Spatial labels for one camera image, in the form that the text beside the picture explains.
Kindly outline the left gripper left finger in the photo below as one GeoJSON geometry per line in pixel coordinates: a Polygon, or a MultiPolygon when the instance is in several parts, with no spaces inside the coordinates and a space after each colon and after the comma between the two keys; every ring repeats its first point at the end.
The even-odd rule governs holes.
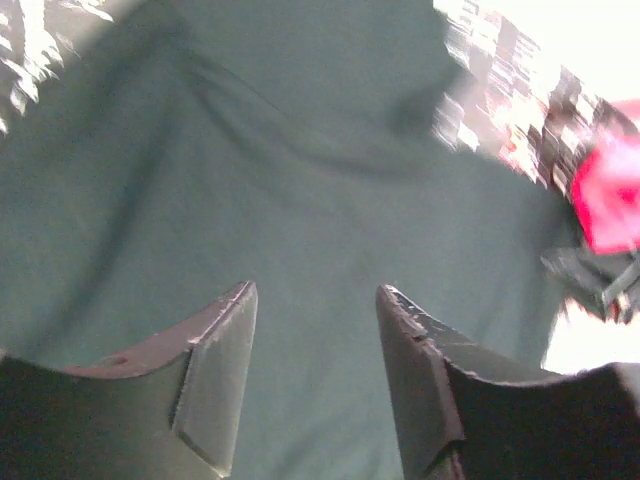
{"type": "Polygon", "coordinates": [[[1,357],[5,479],[225,479],[256,326],[243,282],[92,367],[1,357]]]}

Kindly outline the black t-shirt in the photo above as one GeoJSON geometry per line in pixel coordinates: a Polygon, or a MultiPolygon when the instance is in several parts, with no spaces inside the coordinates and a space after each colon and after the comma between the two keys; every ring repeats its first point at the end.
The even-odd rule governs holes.
{"type": "Polygon", "coordinates": [[[428,1],[144,1],[1,72],[1,343],[91,362],[256,283],[237,479],[397,479],[374,291],[537,366],[563,200],[431,133],[428,1]]]}

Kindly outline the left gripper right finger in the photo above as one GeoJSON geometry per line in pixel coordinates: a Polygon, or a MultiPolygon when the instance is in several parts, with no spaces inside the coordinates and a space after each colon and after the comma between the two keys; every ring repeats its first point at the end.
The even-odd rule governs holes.
{"type": "Polygon", "coordinates": [[[407,479],[635,479],[639,368],[528,369],[391,286],[376,311],[407,479]]]}

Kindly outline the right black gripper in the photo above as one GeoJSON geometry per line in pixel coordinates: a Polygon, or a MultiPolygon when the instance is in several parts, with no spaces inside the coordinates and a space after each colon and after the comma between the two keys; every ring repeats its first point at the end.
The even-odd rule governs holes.
{"type": "Polygon", "coordinates": [[[639,312],[639,252],[596,254],[556,248],[541,262],[567,293],[601,321],[628,325],[639,312]]]}

